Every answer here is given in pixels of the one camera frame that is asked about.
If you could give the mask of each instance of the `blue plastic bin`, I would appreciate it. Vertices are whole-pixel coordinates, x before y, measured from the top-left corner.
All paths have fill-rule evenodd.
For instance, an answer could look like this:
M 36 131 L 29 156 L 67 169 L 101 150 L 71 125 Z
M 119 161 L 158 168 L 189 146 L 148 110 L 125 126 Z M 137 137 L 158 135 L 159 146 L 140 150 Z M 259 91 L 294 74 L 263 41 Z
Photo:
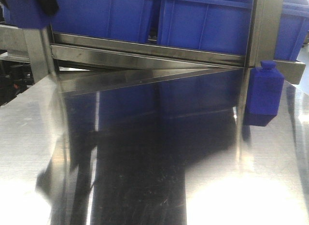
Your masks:
M 57 0 L 54 31 L 132 42 L 148 40 L 154 0 Z
M 309 30 L 309 6 L 285 3 L 282 9 L 275 59 L 296 61 Z
M 245 55 L 252 4 L 161 0 L 158 44 Z
M 42 29 L 50 24 L 52 17 L 47 16 L 37 0 L 6 0 L 11 11 L 3 8 L 6 23 L 19 28 Z
M 307 3 L 283 4 L 276 59 L 296 60 L 309 29 Z M 158 44 L 245 55 L 251 7 L 252 0 L 162 0 Z

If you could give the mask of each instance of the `stainless steel table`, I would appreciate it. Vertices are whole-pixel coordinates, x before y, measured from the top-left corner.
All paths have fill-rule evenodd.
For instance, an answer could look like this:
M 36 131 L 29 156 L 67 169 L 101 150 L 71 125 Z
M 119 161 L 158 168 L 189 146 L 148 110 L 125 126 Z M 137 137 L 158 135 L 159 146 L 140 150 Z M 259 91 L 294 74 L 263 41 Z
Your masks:
M 285 83 L 237 137 L 242 70 L 185 72 L 47 76 L 1 107 L 0 224 L 309 224 L 309 97 Z

